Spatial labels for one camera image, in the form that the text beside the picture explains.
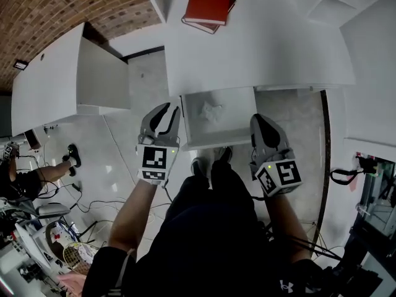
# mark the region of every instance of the black shorts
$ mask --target black shorts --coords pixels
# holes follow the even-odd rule
[[[25,197],[35,199],[40,191],[41,186],[40,177],[36,171],[29,171],[28,173],[18,173],[17,179],[14,181],[18,186],[19,191]]]

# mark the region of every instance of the hand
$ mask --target hand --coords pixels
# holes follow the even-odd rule
[[[15,158],[19,156],[19,145],[15,142],[11,142],[9,146],[12,148],[11,157]]]

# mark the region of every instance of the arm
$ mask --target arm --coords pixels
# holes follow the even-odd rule
[[[291,208],[289,201],[285,195],[279,195],[265,200],[267,209],[272,222],[273,232],[278,235],[290,235],[307,241],[307,235],[303,230],[297,216]],[[291,263],[303,259],[311,259],[309,251],[292,241],[287,241],[286,248],[290,255]]]
[[[139,180],[132,194],[117,214],[111,228],[109,246],[126,252],[134,249],[136,258],[136,250],[142,240],[156,190],[156,185]]]
[[[8,175],[10,176],[11,181],[15,181],[17,179],[17,164],[15,162],[15,157],[10,159],[10,167],[8,169]]]

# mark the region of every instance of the strap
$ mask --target strap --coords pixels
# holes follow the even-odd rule
[[[347,181],[343,181],[341,179],[337,179],[333,177],[333,174],[340,174],[340,175],[344,175],[344,176],[351,176],[352,177],[347,180]],[[330,178],[332,179],[333,182],[339,184],[339,185],[349,185],[360,173],[364,173],[364,171],[346,171],[346,170],[341,170],[341,169],[337,169],[337,170],[333,170],[330,172]]]
[[[121,285],[123,284],[123,277],[126,269],[126,265],[128,264],[129,256],[135,251],[135,249],[130,249],[126,255],[126,258],[124,259],[123,267],[121,268],[121,271],[118,276],[118,280],[116,283],[116,288],[120,288]]]

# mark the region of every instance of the leg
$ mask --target leg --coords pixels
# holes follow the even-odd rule
[[[212,166],[212,187],[232,204],[254,210],[253,199],[239,175],[228,163],[230,157],[221,157]]]
[[[186,178],[166,213],[165,221],[173,219],[189,207],[205,203],[208,198],[208,189],[209,180],[199,171]]]
[[[41,187],[44,187],[47,181],[52,183],[62,178],[69,172],[69,168],[72,166],[71,161],[64,161],[56,166],[46,166],[37,168],[35,171],[41,181]]]

